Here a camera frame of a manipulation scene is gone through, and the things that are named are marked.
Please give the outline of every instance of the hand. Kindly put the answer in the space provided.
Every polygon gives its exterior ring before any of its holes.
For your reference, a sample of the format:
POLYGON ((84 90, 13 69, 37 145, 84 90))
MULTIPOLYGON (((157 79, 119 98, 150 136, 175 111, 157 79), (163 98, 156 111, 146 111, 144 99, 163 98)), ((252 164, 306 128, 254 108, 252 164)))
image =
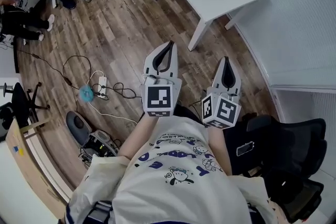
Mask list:
POLYGON ((19 6, 21 4, 21 0, 14 0, 13 5, 15 4, 19 6))

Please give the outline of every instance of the office chair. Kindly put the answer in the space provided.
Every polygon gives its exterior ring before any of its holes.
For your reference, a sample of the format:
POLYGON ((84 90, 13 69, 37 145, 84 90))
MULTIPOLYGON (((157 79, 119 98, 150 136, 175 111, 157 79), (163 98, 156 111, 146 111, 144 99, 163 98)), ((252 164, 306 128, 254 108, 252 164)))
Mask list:
POLYGON ((11 103, 0 106, 0 142, 5 141, 13 116, 14 110, 11 103))
POLYGON ((323 119, 286 124, 262 115, 251 119, 246 131, 262 137, 264 170, 278 168, 309 178, 320 168, 327 152, 325 124, 323 119))
POLYGON ((277 169, 268 171, 263 178, 268 197, 281 207, 289 223, 306 220, 322 201, 321 183, 277 169))
POLYGON ((284 124, 268 115, 238 122, 224 132, 233 174, 250 177, 249 170, 261 167, 254 176, 278 168, 309 178, 327 151, 325 124, 323 119, 284 124), (237 156, 237 149, 250 142, 252 150, 237 156))
POLYGON ((28 118, 30 116, 30 113, 33 114, 33 121, 38 122, 38 117, 36 114, 36 109, 43 109, 43 110, 48 110, 50 109, 50 106, 47 105, 46 107, 44 106, 39 106, 35 104, 36 97, 37 97, 37 90, 39 87, 42 86, 42 83, 39 82, 33 93, 33 98, 30 97, 30 93, 32 92, 31 89, 28 89, 27 91, 27 96, 22 88, 20 83, 16 83, 14 86, 14 89, 10 90, 7 88, 7 84, 4 85, 3 88, 3 96, 5 96, 7 93, 12 94, 12 103, 10 104, 12 112, 9 113, 9 110, 4 110, 3 115, 7 115, 7 123, 9 122, 9 117, 11 115, 11 123, 13 121, 13 117, 15 116, 17 123, 20 128, 23 128, 25 126, 28 126, 28 118))

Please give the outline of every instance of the white t-shirt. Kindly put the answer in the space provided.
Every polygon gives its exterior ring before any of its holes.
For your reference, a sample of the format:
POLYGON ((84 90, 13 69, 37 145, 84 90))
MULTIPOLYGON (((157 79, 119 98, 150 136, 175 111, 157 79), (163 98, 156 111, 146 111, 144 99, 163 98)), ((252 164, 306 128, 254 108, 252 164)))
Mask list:
POLYGON ((99 200, 112 201, 109 223, 248 224, 247 202, 266 223, 277 223, 263 179, 228 177, 208 146, 207 129, 175 116, 159 119, 132 160, 95 156, 67 216, 82 223, 99 200))

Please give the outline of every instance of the white cord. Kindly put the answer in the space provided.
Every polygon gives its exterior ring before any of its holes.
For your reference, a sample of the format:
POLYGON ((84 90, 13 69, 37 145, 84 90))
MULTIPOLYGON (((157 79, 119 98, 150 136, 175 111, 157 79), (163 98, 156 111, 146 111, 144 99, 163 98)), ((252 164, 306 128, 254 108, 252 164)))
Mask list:
POLYGON ((92 75, 91 75, 90 79, 88 80, 88 82, 86 83, 86 85, 89 84, 89 82, 90 82, 90 80, 92 79, 93 75, 96 74, 97 72, 101 72, 101 73, 103 74, 103 77, 105 77, 103 71, 97 70, 97 71, 95 71, 95 72, 92 73, 92 75))
POLYGON ((128 120, 128 121, 132 121, 134 122, 135 124, 138 124, 136 121, 134 120, 130 120, 130 119, 127 119, 127 118, 124 118, 124 117, 118 117, 118 116, 114 116, 114 115, 110 115, 110 114, 102 114, 98 111, 98 109, 96 109, 91 103, 89 103, 90 106, 92 106, 94 108, 94 110, 96 110, 100 115, 102 116, 110 116, 110 117, 114 117, 114 118, 118 118, 118 119, 124 119, 124 120, 128 120))

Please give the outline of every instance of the power strip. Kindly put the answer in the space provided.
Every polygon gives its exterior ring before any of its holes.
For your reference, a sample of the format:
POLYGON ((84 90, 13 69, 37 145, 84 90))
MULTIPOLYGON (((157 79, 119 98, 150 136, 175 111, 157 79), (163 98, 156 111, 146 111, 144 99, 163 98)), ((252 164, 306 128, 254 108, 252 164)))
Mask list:
POLYGON ((107 77, 99 77, 99 85, 102 86, 100 89, 100 97, 101 99, 105 99, 106 96, 106 86, 107 86, 107 77))

